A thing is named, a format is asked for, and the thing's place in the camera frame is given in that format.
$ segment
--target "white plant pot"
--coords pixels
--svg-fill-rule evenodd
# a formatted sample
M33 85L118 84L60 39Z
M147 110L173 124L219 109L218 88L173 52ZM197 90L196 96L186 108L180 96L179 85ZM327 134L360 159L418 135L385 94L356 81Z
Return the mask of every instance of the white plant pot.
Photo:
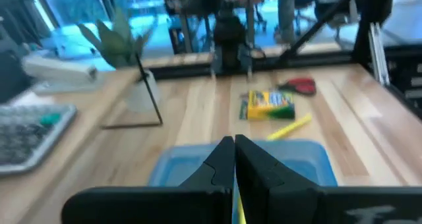
M148 84L150 85L152 95L156 103L160 100L160 92L157 87L156 79L149 70L145 71L149 75L147 78ZM137 113L143 113L154 108L148 89L146 88L145 81L138 82L129 89L129 93L126 97L127 109Z

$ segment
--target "green plant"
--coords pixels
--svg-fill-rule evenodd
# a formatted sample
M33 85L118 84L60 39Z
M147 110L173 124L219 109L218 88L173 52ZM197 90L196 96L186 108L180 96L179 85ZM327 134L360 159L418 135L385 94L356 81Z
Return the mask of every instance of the green plant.
M96 21L99 39L83 24L77 24L82 35L101 53L104 60L114 68L136 65L135 53L142 56L142 50L148 43L158 23L154 17L153 24L143 35L133 38L131 26L123 11L115 9L113 27L110 30L101 20Z

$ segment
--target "yellow crayon box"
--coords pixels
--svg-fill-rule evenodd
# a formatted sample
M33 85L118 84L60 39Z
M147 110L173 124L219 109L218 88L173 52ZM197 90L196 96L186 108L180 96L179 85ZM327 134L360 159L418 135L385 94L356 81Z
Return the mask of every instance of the yellow crayon box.
M247 119L294 119L293 94L282 91L249 91Z

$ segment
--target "wooden tabletop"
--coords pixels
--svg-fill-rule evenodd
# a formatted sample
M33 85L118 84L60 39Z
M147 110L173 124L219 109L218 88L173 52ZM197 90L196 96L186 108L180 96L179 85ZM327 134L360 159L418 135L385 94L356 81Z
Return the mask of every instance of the wooden tabletop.
M23 223L59 223L63 203L85 188L145 185L161 153L173 146L209 144L235 134L265 139L290 121L239 120L239 95L296 76L314 77L318 92L313 98L295 96L297 116L311 113L313 120L289 139L321 143L339 185L422 184L422 123L358 65L260 72L251 81L245 76L168 80L159 83L163 127L101 131ZM156 119L154 113L127 111L120 102L106 122Z
M52 155L31 173L0 178L0 223L18 223L33 207L41 204L95 134L99 123L136 80L136 70L108 73L104 86L95 92L37 96L27 91L13 105L73 103L78 115L61 138Z

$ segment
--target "white object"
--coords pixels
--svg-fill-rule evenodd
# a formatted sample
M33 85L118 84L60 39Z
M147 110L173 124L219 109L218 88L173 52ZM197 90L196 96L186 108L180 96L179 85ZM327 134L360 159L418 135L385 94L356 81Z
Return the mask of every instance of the white object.
M156 103L160 100L160 91L158 90L156 79L149 70L145 71L148 74L148 84L150 85L152 95ZM154 108L148 89L146 88L145 81L138 82L129 90L126 97L126 106L130 111L143 113Z
M91 91L102 86L104 81L94 65L48 59L39 55L24 57L22 67L29 76L39 80L33 87L36 94Z

